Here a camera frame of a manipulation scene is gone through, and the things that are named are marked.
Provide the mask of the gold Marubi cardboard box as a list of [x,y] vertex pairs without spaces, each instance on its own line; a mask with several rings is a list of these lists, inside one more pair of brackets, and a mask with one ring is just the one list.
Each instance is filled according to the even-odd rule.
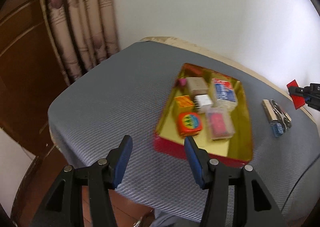
[[208,94],[208,85],[203,77],[187,77],[187,92],[190,96]]

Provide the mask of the large steel clamp clip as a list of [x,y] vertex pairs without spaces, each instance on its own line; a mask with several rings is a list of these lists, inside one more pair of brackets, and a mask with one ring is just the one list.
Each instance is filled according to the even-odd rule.
[[275,100],[270,100],[271,107],[275,113],[278,122],[281,124],[283,131],[287,131],[292,127],[291,117],[275,102]]

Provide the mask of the grey honeycomb table mat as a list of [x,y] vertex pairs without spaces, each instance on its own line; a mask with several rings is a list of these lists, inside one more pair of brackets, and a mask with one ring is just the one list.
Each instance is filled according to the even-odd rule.
[[[153,136],[176,77],[185,63],[238,79],[252,123],[251,165],[286,221],[306,217],[319,199],[319,134],[309,116],[279,91],[213,58],[154,41],[137,42],[90,70],[49,107],[52,137],[67,161],[89,166],[116,148],[124,135],[133,151],[117,191],[134,202],[198,222],[206,191],[186,160],[156,152]],[[276,138],[262,100],[275,102],[292,127]]]

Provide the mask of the clear box with blue label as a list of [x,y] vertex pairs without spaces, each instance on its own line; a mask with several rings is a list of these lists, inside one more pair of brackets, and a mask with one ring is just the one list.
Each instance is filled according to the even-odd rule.
[[213,106],[232,112],[238,105],[232,84],[229,81],[213,78],[211,85]]

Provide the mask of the floral beige curtain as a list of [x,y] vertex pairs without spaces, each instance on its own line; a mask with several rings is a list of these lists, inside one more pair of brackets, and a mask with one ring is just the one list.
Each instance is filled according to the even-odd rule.
[[119,52],[113,0],[40,0],[67,85]]

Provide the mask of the clear box with pink eraser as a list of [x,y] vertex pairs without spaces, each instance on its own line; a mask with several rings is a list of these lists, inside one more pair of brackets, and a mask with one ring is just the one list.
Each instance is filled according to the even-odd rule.
[[211,140],[230,139],[235,134],[231,116],[224,108],[209,108],[206,111],[206,121]]

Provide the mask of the silver rectangular metal case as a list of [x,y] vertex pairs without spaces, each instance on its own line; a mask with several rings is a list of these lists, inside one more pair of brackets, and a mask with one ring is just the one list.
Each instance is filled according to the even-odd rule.
[[263,109],[264,109],[264,112],[265,112],[266,117],[268,119],[268,122],[270,124],[277,123],[278,119],[277,119],[276,113],[274,112],[274,110],[272,108],[270,101],[264,99],[264,100],[262,100],[261,104],[263,106]]

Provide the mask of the small blue patterned tin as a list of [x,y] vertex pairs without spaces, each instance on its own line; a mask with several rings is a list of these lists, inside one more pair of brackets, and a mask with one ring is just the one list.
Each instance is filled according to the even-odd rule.
[[276,138],[281,137],[286,131],[286,129],[283,128],[283,126],[279,122],[272,124],[271,128]]

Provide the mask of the dark wooden cabinet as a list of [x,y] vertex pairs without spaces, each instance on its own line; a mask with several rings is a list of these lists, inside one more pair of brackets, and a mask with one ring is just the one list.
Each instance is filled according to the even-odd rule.
[[67,87],[51,46],[40,0],[1,8],[1,129],[36,156],[53,143],[47,111]]

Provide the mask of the magenta rectangular block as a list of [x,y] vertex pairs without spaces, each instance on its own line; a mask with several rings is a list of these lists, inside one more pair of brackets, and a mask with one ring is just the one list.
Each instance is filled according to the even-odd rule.
[[185,87],[186,83],[187,83],[187,81],[185,78],[179,78],[177,80],[177,86],[179,86],[179,87]]

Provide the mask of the red and gold toffee tin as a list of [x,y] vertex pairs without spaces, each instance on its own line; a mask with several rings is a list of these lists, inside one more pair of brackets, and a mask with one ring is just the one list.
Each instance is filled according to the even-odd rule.
[[185,159],[187,136],[227,165],[238,167],[253,159],[251,120],[238,79],[183,64],[156,126],[154,149]]

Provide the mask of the white cube block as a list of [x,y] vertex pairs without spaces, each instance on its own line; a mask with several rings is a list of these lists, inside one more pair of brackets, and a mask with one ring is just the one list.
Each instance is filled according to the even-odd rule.
[[196,95],[194,97],[194,103],[196,111],[199,114],[205,113],[209,108],[213,106],[212,99],[208,94]]

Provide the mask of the yellow striped cube block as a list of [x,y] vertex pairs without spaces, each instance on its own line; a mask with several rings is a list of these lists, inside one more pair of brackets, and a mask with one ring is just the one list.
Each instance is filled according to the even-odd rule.
[[189,95],[177,96],[174,98],[173,114],[177,117],[180,113],[192,112],[194,103]]

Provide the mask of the red wedge block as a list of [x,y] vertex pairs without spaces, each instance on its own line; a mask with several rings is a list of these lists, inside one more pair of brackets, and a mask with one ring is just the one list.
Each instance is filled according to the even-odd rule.
[[303,89],[298,86],[295,79],[287,84],[287,89],[296,110],[305,105],[305,98],[302,91]]

